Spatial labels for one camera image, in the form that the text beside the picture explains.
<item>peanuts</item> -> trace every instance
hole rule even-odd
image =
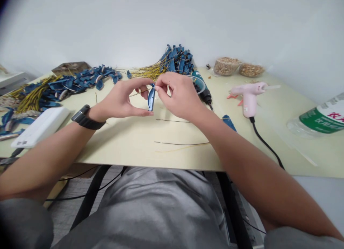
[[[236,58],[219,58],[215,62],[214,73],[220,76],[230,76],[237,70],[240,64],[242,64],[242,61]]]
[[[265,71],[263,66],[254,64],[241,64],[239,68],[239,73],[246,77],[258,77]]]

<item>wristwatch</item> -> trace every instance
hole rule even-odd
[[[90,110],[90,106],[89,105],[84,105],[83,108],[80,109],[79,112],[77,112],[73,117],[72,117],[72,121],[77,122],[80,126],[85,127],[87,129],[90,130],[98,130],[100,129],[104,124],[106,124],[105,122],[96,122],[94,120],[91,120],[90,118],[88,118],[86,116],[87,112]]]

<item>water bottle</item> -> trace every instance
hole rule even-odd
[[[287,123],[288,129],[303,138],[318,138],[344,129],[344,93]]]

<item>hot glue gun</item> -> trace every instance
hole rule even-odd
[[[241,85],[232,88],[227,99],[231,97],[237,98],[238,95],[242,95],[243,99],[238,105],[243,104],[244,116],[246,118],[250,118],[255,116],[257,108],[257,95],[263,94],[268,89],[275,89],[280,87],[280,85],[269,86],[265,82]]]

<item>small wooden box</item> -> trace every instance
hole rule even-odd
[[[52,69],[51,71],[55,73],[56,76],[70,76],[71,74],[75,75],[76,73],[82,72],[83,70],[90,68],[91,66],[88,65],[86,62],[66,62],[56,67],[55,69]]]

